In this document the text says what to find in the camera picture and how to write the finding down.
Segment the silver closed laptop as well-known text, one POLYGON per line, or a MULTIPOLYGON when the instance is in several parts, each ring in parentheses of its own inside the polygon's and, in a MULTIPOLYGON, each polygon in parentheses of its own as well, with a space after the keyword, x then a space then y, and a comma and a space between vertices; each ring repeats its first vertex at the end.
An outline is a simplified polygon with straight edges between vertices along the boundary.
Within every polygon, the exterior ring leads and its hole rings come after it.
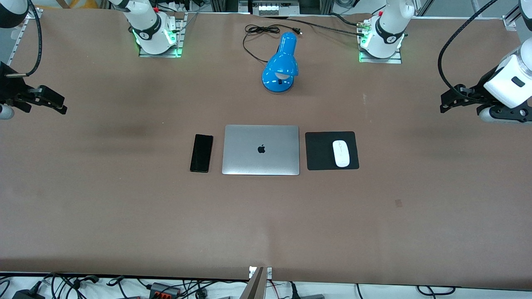
POLYGON ((299 175, 299 127, 226 125, 222 173, 260 176, 299 175))

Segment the grey box with orange connectors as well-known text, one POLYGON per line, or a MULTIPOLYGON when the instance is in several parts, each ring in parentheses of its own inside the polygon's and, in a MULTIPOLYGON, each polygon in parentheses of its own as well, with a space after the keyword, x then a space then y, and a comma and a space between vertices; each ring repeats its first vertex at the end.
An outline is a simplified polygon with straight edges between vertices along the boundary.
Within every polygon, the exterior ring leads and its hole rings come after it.
POLYGON ((167 284, 154 282, 150 287, 149 299, 178 299, 181 293, 179 287, 171 287, 167 284))

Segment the blue desk lamp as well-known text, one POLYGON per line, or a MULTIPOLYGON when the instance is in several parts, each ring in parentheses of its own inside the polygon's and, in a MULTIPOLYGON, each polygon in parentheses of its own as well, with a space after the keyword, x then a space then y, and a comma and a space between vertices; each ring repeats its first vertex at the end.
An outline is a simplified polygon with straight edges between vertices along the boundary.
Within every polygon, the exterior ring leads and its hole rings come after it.
POLYGON ((281 36, 277 52, 266 63, 261 79, 264 87, 273 93, 287 92, 299 75, 295 49, 298 42, 296 34, 285 32, 281 36))

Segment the black mouse pad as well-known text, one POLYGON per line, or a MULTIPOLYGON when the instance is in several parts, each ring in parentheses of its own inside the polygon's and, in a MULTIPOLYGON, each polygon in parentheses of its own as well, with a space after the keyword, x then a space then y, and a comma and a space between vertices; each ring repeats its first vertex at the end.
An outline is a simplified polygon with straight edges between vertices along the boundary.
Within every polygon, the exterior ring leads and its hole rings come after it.
POLYGON ((357 140, 353 131, 318 131, 305 133, 306 159, 308 170, 342 170, 360 167, 357 140), (342 143, 345 156, 349 159, 344 167, 336 161, 334 142, 342 143))

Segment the metal base plate of left arm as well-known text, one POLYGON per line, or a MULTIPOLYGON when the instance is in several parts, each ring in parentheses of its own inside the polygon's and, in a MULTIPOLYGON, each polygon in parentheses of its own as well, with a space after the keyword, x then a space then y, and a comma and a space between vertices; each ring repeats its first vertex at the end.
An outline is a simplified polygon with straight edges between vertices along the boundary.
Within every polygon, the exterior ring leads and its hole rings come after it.
POLYGON ((357 29, 362 36, 358 37, 359 44, 359 61, 370 63, 401 63, 401 42, 405 37, 404 32, 401 34, 389 35, 384 37, 378 34, 377 20, 374 16, 364 21, 364 25, 357 29))

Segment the black smartphone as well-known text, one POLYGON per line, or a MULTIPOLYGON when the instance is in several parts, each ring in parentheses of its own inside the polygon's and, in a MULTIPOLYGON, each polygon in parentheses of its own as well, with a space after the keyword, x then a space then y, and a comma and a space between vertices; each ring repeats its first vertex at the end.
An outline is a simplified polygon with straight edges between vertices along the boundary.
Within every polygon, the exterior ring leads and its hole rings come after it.
POLYGON ((209 172, 214 137, 196 134, 192 148, 190 172, 209 172))

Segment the aluminium frame corner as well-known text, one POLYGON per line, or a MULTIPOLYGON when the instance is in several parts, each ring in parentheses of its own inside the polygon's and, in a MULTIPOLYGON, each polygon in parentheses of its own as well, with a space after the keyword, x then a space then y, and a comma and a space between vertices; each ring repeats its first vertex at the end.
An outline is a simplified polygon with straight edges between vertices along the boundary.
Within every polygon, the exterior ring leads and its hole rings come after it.
POLYGON ((505 27, 515 29, 515 21, 522 18, 526 28, 532 32, 532 0, 517 0, 517 5, 503 15, 505 27))

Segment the metal base plate of right arm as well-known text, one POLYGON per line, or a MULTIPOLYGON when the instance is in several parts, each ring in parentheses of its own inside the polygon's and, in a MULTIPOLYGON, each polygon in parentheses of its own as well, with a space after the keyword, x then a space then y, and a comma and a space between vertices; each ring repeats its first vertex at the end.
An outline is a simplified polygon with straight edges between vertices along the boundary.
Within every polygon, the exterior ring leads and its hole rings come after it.
POLYGON ((185 25, 187 24, 188 15, 183 18, 174 16, 163 16, 163 12, 158 12, 161 17, 161 28, 152 36, 151 40, 142 40, 135 38, 139 47, 140 57, 181 57, 184 40, 185 25))

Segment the white power strip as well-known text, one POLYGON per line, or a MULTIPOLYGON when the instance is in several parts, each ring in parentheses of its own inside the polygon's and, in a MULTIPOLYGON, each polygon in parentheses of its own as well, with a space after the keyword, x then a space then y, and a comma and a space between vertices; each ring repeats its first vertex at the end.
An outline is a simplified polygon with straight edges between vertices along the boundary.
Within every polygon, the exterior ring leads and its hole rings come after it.
POLYGON ((263 17, 289 17, 300 13, 299 0, 252 0, 254 15, 263 17))

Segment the aluminium table edge rail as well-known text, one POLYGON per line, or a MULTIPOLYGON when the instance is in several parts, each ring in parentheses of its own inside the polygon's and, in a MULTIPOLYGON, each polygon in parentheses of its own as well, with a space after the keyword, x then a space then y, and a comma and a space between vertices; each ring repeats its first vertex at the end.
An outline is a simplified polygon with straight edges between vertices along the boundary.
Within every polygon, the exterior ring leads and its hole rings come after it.
POLYGON ((11 34, 11 37, 16 37, 16 39, 15 39, 15 45, 13 46, 13 49, 11 51, 11 54, 10 54, 9 58, 8 58, 8 61, 6 62, 6 64, 8 66, 11 65, 13 59, 15 58, 15 53, 17 51, 17 48, 19 47, 19 44, 21 43, 21 40, 22 40, 23 35, 25 33, 25 29, 27 28, 27 25, 28 25, 28 22, 29 22, 29 20, 32 20, 32 19, 34 19, 34 18, 32 17, 31 14, 28 13, 27 16, 25 17, 24 21, 20 25, 17 25, 15 27, 15 29, 13 30, 13 32, 11 34))

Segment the white computer mouse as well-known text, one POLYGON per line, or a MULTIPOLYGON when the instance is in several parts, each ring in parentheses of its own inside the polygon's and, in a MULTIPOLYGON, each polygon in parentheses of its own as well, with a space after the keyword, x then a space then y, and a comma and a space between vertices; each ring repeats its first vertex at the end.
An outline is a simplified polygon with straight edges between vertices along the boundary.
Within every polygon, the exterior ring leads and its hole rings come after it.
POLYGON ((351 163, 348 145, 344 140, 335 140, 332 143, 335 165, 338 168, 346 168, 351 163))

